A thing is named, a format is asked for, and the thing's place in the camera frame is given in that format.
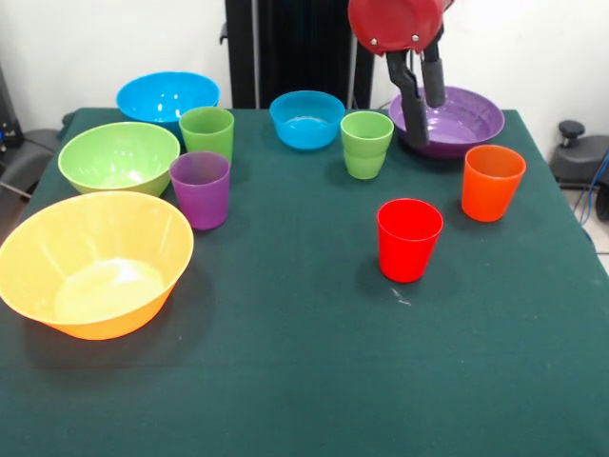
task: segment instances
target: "green cup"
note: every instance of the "green cup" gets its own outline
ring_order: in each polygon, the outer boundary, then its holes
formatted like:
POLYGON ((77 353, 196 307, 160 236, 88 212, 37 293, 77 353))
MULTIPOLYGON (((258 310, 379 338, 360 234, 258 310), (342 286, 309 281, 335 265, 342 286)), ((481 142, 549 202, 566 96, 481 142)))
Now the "green cup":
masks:
POLYGON ((180 130, 188 152, 210 150, 232 161, 235 118, 228 109, 191 109, 180 118, 180 130))
POLYGON ((341 122, 344 163, 356 179, 379 175, 393 136, 393 121, 375 111, 356 111, 341 122))

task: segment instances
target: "floor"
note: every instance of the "floor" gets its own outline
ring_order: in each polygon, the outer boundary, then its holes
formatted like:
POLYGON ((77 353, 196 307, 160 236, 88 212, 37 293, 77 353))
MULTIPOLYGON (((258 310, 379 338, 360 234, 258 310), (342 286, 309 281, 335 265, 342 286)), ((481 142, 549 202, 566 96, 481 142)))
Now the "floor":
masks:
MULTIPOLYGON (((579 190, 563 190, 565 198, 571 205, 571 208, 574 207, 578 198, 580 197, 579 190)), ((577 215, 575 217, 580 218, 581 215, 581 206, 583 204, 583 200, 580 203, 580 207, 578 208, 577 215)), ((592 242, 599 254, 599 260, 602 265, 605 267, 605 271, 609 274, 609 223, 601 222, 597 218, 597 213, 595 211, 595 199, 592 200, 593 206, 590 214, 590 218, 585 223, 583 228, 586 230, 590 238, 592 238, 592 242)))

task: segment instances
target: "white mark on tablecloth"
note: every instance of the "white mark on tablecloth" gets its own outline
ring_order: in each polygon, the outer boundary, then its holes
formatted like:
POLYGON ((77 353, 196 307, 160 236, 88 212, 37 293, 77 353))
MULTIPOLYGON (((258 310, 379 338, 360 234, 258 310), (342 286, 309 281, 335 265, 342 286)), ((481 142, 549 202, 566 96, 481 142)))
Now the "white mark on tablecloth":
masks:
POLYGON ((398 299, 398 303, 402 303, 403 305, 410 306, 410 302, 408 300, 404 299, 403 296, 397 290, 395 290, 394 288, 391 288, 391 290, 393 291, 393 294, 398 299))

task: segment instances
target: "red robot arm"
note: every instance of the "red robot arm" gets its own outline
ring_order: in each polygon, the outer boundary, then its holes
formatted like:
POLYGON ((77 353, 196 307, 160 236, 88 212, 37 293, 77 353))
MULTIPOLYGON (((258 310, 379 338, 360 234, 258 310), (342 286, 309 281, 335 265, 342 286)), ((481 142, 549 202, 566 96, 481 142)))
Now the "red robot arm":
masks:
POLYGON ((408 52, 422 53, 425 98, 430 107, 443 105, 444 82, 438 42, 443 13, 454 0, 350 0, 349 22, 362 45, 386 55, 389 77, 402 93, 408 143, 429 144, 424 101, 417 78, 406 65, 408 52))

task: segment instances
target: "white wall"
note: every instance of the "white wall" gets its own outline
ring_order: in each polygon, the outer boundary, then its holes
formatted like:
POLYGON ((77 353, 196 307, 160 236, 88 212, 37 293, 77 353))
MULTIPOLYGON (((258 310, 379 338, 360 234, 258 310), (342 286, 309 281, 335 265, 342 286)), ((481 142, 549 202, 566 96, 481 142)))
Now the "white wall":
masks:
POLYGON ((230 106, 224 0, 0 0, 0 65, 24 129, 80 107, 113 107, 127 81, 201 72, 230 106))
MULTIPOLYGON (((457 0, 447 12, 446 83, 521 111, 540 149, 580 119, 609 133, 606 0, 457 0)), ((224 0, 1 0, 0 63, 25 129, 58 127, 73 109, 114 105, 129 79, 193 70, 230 106, 224 0)), ((396 92, 378 59, 373 105, 396 92)))

